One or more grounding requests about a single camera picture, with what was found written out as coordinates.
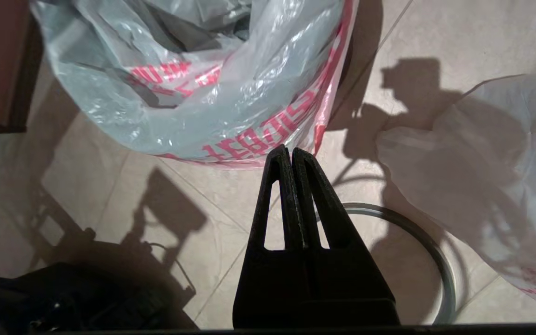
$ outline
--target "white plastic bag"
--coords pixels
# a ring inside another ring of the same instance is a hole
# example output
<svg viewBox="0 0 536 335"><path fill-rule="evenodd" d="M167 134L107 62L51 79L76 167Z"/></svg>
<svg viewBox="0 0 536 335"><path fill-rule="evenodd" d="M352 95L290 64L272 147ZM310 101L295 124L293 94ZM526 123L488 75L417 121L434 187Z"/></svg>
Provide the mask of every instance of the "white plastic bag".
<svg viewBox="0 0 536 335"><path fill-rule="evenodd" d="M33 0L55 75L133 150L262 165L317 150L354 0Z"/></svg>
<svg viewBox="0 0 536 335"><path fill-rule="evenodd" d="M536 299L536 75L484 83L433 131L391 129L377 147L413 206Z"/></svg>

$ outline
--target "plastic bag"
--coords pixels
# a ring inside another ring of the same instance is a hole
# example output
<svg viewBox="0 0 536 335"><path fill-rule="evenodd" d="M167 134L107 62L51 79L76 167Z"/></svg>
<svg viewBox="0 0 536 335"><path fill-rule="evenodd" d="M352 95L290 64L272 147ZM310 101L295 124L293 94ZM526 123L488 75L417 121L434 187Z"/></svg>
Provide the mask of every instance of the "plastic bag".
<svg viewBox="0 0 536 335"><path fill-rule="evenodd" d="M377 139L419 210L536 299L536 75L477 87L434 123Z"/></svg>
<svg viewBox="0 0 536 335"><path fill-rule="evenodd" d="M33 0L55 75L102 131L181 161L317 151L356 0Z"/></svg>

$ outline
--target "crumpled plastic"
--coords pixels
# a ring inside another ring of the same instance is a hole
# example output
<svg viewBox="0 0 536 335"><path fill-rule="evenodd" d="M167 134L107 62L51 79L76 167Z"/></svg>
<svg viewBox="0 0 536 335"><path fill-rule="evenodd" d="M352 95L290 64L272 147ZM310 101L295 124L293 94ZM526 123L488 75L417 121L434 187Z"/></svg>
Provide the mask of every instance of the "crumpled plastic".
<svg viewBox="0 0 536 335"><path fill-rule="evenodd" d="M317 151L356 0L32 0L49 61L122 145L194 163L261 166Z"/></svg>
<svg viewBox="0 0 536 335"><path fill-rule="evenodd" d="M380 133L406 199L536 299L536 74L486 82L432 131Z"/></svg>

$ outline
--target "tile floor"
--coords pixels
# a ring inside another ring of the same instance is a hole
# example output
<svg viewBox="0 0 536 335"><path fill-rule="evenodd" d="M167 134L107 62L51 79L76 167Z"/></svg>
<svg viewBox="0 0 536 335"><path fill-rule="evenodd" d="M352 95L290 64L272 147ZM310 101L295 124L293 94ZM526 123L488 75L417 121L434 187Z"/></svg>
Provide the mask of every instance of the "tile floor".
<svg viewBox="0 0 536 335"><path fill-rule="evenodd" d="M536 322L536 302L406 203L375 159L374 135L428 127L483 80L533 72L536 0L360 2L351 66L317 158L342 201L393 208L440 243L455 272L457 322ZM0 276L98 258L150 274L175 292L176 306L197 326L232 327L260 178L257 170L214 170L126 150L79 113L43 64L28 132L0 135ZM425 250L384 222L353 220L402 322L431 322L440 278ZM138 248L140 241L153 250ZM104 252L109 246L123 254Z"/></svg>

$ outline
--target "cable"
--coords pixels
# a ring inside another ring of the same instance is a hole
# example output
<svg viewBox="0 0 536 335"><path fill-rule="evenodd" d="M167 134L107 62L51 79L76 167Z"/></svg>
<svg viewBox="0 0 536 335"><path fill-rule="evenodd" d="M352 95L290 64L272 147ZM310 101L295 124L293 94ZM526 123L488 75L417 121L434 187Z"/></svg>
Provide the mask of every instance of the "cable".
<svg viewBox="0 0 536 335"><path fill-rule="evenodd" d="M438 246L429 234L413 221L391 209L366 203L343 203L342 205L345 207L347 214L368 215L386 220L411 234L411 236L415 237L423 245L432 259L434 259L442 277L442 303L438 315L434 319L434 324L453 323L456 317L456 291L452 269L440 246ZM317 212L315 213L315 217L319 222L320 217Z"/></svg>

